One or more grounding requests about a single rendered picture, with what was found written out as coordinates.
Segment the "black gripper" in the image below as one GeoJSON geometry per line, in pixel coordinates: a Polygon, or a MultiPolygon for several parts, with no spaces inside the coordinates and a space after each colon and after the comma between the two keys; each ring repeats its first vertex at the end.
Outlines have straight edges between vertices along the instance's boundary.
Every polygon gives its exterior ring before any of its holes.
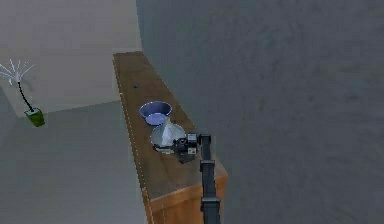
{"type": "Polygon", "coordinates": [[[154,149],[157,152],[163,154],[173,154],[177,155],[177,158],[180,163],[185,164],[194,160],[194,144],[190,143],[187,138],[180,138],[174,141],[174,147],[155,145],[154,149]]]}

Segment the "white cone vase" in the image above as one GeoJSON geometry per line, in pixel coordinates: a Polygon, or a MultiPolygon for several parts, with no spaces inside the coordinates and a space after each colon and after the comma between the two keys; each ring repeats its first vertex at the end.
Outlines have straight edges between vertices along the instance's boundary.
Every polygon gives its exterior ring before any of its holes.
{"type": "Polygon", "coordinates": [[[161,130],[162,146],[171,146],[174,140],[178,140],[180,138],[185,137],[184,129],[181,126],[172,123],[169,118],[165,120],[165,122],[161,126],[161,130]]]}

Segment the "brown wooden chest of drawers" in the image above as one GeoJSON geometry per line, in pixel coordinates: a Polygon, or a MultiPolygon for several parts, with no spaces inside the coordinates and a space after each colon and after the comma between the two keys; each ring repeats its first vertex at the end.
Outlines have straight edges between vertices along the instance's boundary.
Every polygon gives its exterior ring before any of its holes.
{"type": "MultiPolygon", "coordinates": [[[[148,224],[204,224],[200,211],[201,155],[181,164],[176,155],[157,152],[151,143],[153,127],[144,121],[139,109],[147,102],[164,101],[172,106],[173,123],[193,133],[193,122],[143,52],[116,53],[113,65],[148,224]]],[[[212,158],[221,216],[228,173],[216,156],[212,158]]]]}

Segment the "blue bowl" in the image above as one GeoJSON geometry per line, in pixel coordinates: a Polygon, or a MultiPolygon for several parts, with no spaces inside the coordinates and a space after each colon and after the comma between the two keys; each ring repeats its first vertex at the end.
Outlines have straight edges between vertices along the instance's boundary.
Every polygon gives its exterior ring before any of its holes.
{"type": "Polygon", "coordinates": [[[164,101],[152,101],[142,105],[139,114],[151,126],[161,125],[172,112],[172,106],[164,101]]]}

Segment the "white house plant green pot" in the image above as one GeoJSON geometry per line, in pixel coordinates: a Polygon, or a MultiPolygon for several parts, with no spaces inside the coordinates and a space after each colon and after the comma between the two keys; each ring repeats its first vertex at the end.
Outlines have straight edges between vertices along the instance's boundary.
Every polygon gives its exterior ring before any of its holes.
{"type": "Polygon", "coordinates": [[[10,68],[0,63],[0,75],[8,80],[10,85],[17,84],[18,91],[23,99],[23,102],[27,106],[27,110],[24,112],[28,120],[35,126],[41,127],[45,124],[45,118],[43,111],[40,108],[33,107],[29,100],[26,98],[22,81],[23,77],[34,67],[34,64],[29,65],[28,62],[21,64],[21,61],[14,63],[12,59],[9,59],[10,68]]]}

